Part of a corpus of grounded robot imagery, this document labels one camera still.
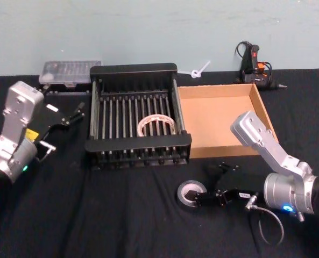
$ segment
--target power cord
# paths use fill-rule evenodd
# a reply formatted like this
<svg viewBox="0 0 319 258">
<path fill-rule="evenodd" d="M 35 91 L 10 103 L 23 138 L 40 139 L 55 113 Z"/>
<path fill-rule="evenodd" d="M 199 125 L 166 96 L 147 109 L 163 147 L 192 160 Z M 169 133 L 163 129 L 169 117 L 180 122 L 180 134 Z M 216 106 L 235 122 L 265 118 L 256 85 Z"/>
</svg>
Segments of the power cord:
<svg viewBox="0 0 319 258">
<path fill-rule="evenodd" d="M 280 237 L 280 240 L 275 243 L 275 244 L 271 244 L 264 236 L 263 234 L 263 230 L 262 230 L 262 224 L 261 224 L 261 219 L 259 218 L 258 220 L 258 227 L 259 227 L 259 231 L 260 231 L 260 235 L 262 237 L 262 239 L 264 240 L 264 242 L 268 245 L 274 245 L 274 246 L 278 246 L 282 243 L 283 241 L 283 238 L 285 237 L 285 230 L 283 228 L 283 225 L 282 225 L 282 222 L 281 220 L 279 219 L 279 217 L 277 215 L 275 215 L 274 212 L 266 209 L 266 208 L 263 208 L 263 207 L 259 207 L 257 205 L 254 205 L 254 203 L 256 202 L 257 200 L 257 196 L 256 195 L 253 195 L 251 196 L 251 198 L 249 199 L 248 203 L 246 204 L 245 206 L 245 209 L 247 211 L 251 211 L 251 210 L 258 210 L 258 211 L 261 211 L 261 212 L 267 212 L 268 214 L 270 214 L 272 217 L 274 217 L 274 219 L 278 222 L 279 226 L 280 226 L 280 231 L 281 231 L 281 237 Z"/>
</svg>

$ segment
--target cable connector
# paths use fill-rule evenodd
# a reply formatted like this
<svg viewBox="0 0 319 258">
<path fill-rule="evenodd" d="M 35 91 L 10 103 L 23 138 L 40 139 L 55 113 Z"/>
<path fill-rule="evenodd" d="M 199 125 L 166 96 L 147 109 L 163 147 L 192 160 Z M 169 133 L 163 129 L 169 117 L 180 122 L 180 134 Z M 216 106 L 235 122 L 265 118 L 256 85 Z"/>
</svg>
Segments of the cable connector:
<svg viewBox="0 0 319 258">
<path fill-rule="evenodd" d="M 245 205 L 245 210 L 246 211 L 250 211 L 252 209 L 256 209 L 256 205 L 254 205 L 254 203 L 256 202 L 257 200 L 257 196 L 256 195 L 253 195 L 250 197 L 248 203 Z"/>
</svg>

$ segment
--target roll of tape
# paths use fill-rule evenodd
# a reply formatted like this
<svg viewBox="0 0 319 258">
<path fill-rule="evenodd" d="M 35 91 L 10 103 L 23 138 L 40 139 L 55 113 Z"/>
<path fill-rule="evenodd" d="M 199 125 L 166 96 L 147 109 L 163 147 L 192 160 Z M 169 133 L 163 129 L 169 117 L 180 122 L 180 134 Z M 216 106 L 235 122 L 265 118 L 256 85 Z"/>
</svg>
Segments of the roll of tape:
<svg viewBox="0 0 319 258">
<path fill-rule="evenodd" d="M 186 194 L 189 191 L 195 191 L 199 193 L 207 192 L 206 187 L 198 181 L 188 180 L 183 182 L 177 189 L 177 198 L 180 204 L 183 204 L 183 207 L 196 208 L 198 207 L 196 201 L 187 198 Z"/>
</svg>

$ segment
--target clear tape roll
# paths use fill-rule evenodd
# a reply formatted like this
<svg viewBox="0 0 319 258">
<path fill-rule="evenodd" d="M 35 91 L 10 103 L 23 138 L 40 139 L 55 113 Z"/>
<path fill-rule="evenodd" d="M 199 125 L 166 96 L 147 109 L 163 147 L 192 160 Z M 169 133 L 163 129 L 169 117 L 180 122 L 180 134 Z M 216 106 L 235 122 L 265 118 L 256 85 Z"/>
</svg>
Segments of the clear tape roll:
<svg viewBox="0 0 319 258">
<path fill-rule="evenodd" d="M 168 116 L 164 116 L 163 114 L 152 114 L 150 116 L 144 117 L 139 123 L 137 127 L 137 133 L 139 137 L 143 137 L 143 129 L 145 126 L 154 121 L 161 121 L 170 126 L 171 134 L 176 134 L 176 123 L 175 121 Z"/>
</svg>

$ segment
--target open cardboard box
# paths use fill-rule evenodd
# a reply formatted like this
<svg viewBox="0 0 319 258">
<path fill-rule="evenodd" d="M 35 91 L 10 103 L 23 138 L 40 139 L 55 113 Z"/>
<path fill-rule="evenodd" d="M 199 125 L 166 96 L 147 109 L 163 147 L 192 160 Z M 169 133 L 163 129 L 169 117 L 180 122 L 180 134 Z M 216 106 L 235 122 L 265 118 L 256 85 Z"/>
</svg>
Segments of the open cardboard box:
<svg viewBox="0 0 319 258">
<path fill-rule="evenodd" d="M 254 84 L 178 87 L 183 119 L 193 142 L 190 158 L 257 155 L 243 147 L 230 130 L 236 118 L 249 110 L 270 128 L 278 140 Z"/>
</svg>

